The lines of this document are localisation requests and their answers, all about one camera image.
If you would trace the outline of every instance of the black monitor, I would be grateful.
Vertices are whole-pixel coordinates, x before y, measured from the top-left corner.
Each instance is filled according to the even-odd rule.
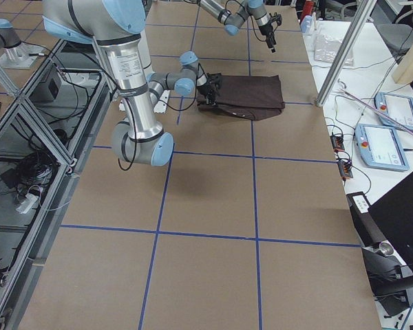
[[[369,213],[413,271],[413,172],[371,205]]]

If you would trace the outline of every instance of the dark brown fabric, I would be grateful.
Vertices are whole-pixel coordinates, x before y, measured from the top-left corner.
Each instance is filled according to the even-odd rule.
[[[284,109],[282,86],[278,76],[223,76],[220,95],[215,106],[205,104],[198,95],[201,111],[223,111],[231,116],[249,120],[262,120],[277,116]]]

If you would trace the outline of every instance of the white desk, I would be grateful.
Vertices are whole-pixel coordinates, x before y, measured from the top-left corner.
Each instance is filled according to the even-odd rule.
[[[328,22],[322,21],[319,22],[321,25],[321,32],[323,34],[327,34],[328,36],[332,36],[335,38],[342,38],[349,26],[349,22]],[[328,73],[328,68],[320,68],[315,67],[315,65],[321,67],[329,67],[329,63],[316,61],[314,60],[314,52],[312,50],[310,36],[304,36],[304,40],[306,43],[306,47],[308,50],[308,56],[310,64],[313,66],[313,76],[315,79],[315,84],[318,90],[321,88],[323,81]],[[392,66],[394,63],[392,56],[385,46],[385,43],[382,41],[381,37],[379,36],[376,28],[373,26],[372,23],[366,23],[361,32],[356,44],[353,47],[353,56],[354,56],[354,65],[352,67],[345,66],[345,69],[341,72],[340,79],[347,84],[347,90],[357,96],[358,98],[371,98],[374,94],[375,89],[379,85],[379,83],[383,80],[385,73],[387,70]],[[367,67],[374,63],[381,64],[374,65],[367,69],[346,69],[346,68],[357,68],[357,67]],[[396,69],[395,65],[388,77],[386,78],[384,84],[380,88],[380,91],[393,91],[403,85],[395,84],[391,73]],[[412,96],[413,97],[413,90],[410,86],[406,86],[401,88],[400,90],[396,91],[395,93],[405,95],[405,96]],[[336,116],[336,109],[335,109],[335,96],[340,95],[339,93],[332,93],[324,105],[324,114],[327,118],[327,124],[333,124],[332,120],[335,120]],[[365,100],[366,102],[370,102],[373,105],[373,100]],[[361,115],[363,111],[363,107],[351,100],[346,100],[345,98],[337,98],[338,104],[338,114],[337,119],[341,122],[344,122],[352,127],[355,127],[358,122],[360,123],[367,123],[367,124],[381,124],[379,122],[378,117],[374,115],[371,110],[366,109]],[[344,134],[352,134],[353,131],[350,127],[335,121],[335,125],[339,126]],[[398,135],[401,139],[401,143],[404,148],[413,149],[413,137],[405,132],[398,131]],[[407,157],[408,163],[410,165],[410,170],[406,172],[394,172],[390,170],[377,170],[368,168],[363,163],[362,159],[359,157],[359,152],[357,150],[357,146],[352,145],[352,135],[347,135],[344,138],[344,145],[348,153],[352,156],[353,165],[357,168],[363,170],[371,179],[372,186],[370,192],[367,194],[367,197],[370,203],[374,203],[378,200],[382,195],[384,195],[389,189],[399,183],[405,176],[413,171],[413,151],[406,152],[405,155]],[[367,178],[361,174],[359,171],[352,169],[354,178],[350,179],[346,182],[344,190],[346,194],[353,193],[357,191],[366,191],[369,188],[369,182]],[[382,306],[377,303],[377,309],[380,315],[381,324],[383,327],[390,327],[393,328],[398,321],[394,317],[392,319],[385,319],[383,315],[385,315],[385,311],[383,310]],[[405,326],[408,329],[409,325],[413,325],[413,312],[410,316],[409,322]]]

